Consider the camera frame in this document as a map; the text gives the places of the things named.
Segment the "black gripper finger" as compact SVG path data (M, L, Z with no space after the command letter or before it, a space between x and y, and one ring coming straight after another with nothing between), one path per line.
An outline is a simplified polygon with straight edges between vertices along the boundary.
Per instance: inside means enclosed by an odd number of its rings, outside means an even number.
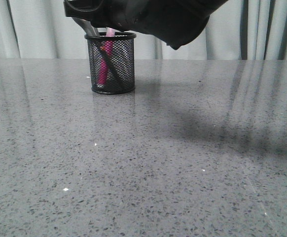
M103 0L65 0L64 11L66 17L87 20L94 24L103 24Z

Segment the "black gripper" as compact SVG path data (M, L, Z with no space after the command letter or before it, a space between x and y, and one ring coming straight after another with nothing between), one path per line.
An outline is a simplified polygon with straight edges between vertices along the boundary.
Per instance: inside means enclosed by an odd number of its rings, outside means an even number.
M225 0L107 0L91 23L153 35L172 49L195 40Z

